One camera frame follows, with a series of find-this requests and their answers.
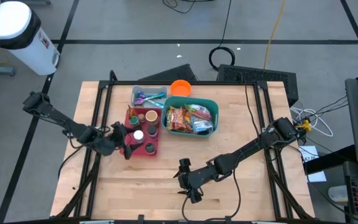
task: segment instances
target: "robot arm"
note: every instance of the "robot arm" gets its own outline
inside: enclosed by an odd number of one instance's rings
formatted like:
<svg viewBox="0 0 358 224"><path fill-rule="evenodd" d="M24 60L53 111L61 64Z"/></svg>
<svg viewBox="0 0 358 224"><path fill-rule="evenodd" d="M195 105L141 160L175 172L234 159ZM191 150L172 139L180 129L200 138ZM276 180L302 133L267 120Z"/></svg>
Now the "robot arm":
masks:
<svg viewBox="0 0 358 224"><path fill-rule="evenodd" d="M31 92L28 99L23 102L23 110L39 118L52 120L64 128L63 134L69 138L74 137L81 144L94 149L104 156L112 154L116 149L123 148L125 159L131 158L132 152L141 144L126 146L125 135L132 133L135 129L125 127L120 122L114 123L112 133L104 136L104 133L92 126L78 124L51 104L48 95L44 93Z"/></svg>
<svg viewBox="0 0 358 224"><path fill-rule="evenodd" d="M224 180L232 174L238 163L262 149L282 148L299 137L291 121L288 118L280 118L269 124L258 138L232 153L221 154L209 160L203 168L190 171L190 160L181 159L179 171L174 176L178 177L180 187L184 189L180 193L188 195L192 203L197 203L201 201L202 194L198 192L198 189L202 185L211 180L215 182Z"/></svg>

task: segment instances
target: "red organizer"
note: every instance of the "red organizer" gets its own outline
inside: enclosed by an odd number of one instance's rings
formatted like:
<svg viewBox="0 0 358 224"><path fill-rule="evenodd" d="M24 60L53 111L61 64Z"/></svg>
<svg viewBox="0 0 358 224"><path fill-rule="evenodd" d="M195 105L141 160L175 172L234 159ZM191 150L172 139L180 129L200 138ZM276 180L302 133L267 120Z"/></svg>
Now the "red organizer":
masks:
<svg viewBox="0 0 358 224"><path fill-rule="evenodd" d="M158 108L132 108L134 110L134 114L137 116L138 114L144 114L146 116L146 113L150 110L154 110L155 112L157 112L158 115L158 125L156 126L157 128L157 132L158 132L158 139L160 136L160 123L161 123L161 114L162 114L162 110L158 109ZM127 114L125 115L125 126L127 127L132 127L131 123L129 122L129 109L127 110ZM154 157L157 155L157 151L158 151L158 139L157 140L152 140L149 136L149 134L147 133L147 128L149 128L149 122L145 121L143 123L140 123L140 126L142 127L142 131L144 133L144 142L143 145L139 146L133 153L132 156L142 156L142 157ZM127 134L125 137L125 145L130 145L130 144L137 144L138 142L135 140L134 138L134 133L130 133ZM153 143L154 144L154 153L153 154L149 154L146 152L145 147L147 143ZM120 149L119 152L121 154L124 154L124 150Z"/></svg>

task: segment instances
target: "orange bowl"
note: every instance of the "orange bowl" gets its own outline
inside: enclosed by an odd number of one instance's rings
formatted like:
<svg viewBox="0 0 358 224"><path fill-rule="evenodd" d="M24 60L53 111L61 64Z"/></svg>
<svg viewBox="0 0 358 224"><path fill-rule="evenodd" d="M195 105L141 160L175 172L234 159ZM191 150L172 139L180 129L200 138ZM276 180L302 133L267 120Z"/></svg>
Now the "orange bowl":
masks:
<svg viewBox="0 0 358 224"><path fill-rule="evenodd" d="M173 96L189 96L191 85L186 80L176 80L171 84L171 94Z"/></svg>

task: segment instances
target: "gray floor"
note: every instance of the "gray floor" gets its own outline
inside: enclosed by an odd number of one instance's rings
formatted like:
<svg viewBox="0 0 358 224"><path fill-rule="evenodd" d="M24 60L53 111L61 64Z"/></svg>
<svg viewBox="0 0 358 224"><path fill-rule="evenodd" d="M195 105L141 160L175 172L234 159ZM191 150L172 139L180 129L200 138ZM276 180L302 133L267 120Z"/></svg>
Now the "gray floor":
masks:
<svg viewBox="0 0 358 224"><path fill-rule="evenodd" d="M347 0L358 24L358 0ZM53 1L52 5L29 4L42 20L51 39L60 39L73 0ZM191 12L178 14L160 0L80 0L69 40L220 39L228 1L196 3ZM226 39L268 39L280 9L280 1L233 0ZM275 39L357 40L341 2L331 0L288 0ZM50 86L53 105L73 116L83 81L108 78L113 69L120 80L137 80L162 70L189 63L201 80L215 80L216 71L208 63L209 51L216 44L124 44L64 45L61 62ZM225 45L236 53L236 65L262 68L263 44ZM229 63L217 52L216 63ZM0 51L0 60L4 60ZM0 75L0 205L21 151L31 117L22 111L30 91L40 91L45 77L36 75L9 55L15 66L14 78ZM305 108L318 109L345 95L344 80L358 77L358 45L272 45L267 68L295 72L300 101ZM324 115L334 131L328 138L312 132L309 137L336 150L352 143L346 108ZM67 139L60 128L40 122L14 193L6 222L47 218L57 184ZM322 191L343 184L340 168L326 172L328 182L315 184ZM323 220L344 221L311 189L316 216Z"/></svg>

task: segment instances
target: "white paper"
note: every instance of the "white paper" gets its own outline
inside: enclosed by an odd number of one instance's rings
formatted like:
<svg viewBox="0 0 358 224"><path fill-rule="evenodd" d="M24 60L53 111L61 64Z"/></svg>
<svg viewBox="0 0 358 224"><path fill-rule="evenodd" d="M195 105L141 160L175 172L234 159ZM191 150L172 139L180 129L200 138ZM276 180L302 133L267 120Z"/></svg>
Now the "white paper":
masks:
<svg viewBox="0 0 358 224"><path fill-rule="evenodd" d="M302 153L303 160L305 162L308 162L310 160L318 158L317 155L317 149L316 146L299 146L300 151ZM324 171L320 171L314 174L309 175L309 181L310 182L326 182L326 175L324 174Z"/></svg>

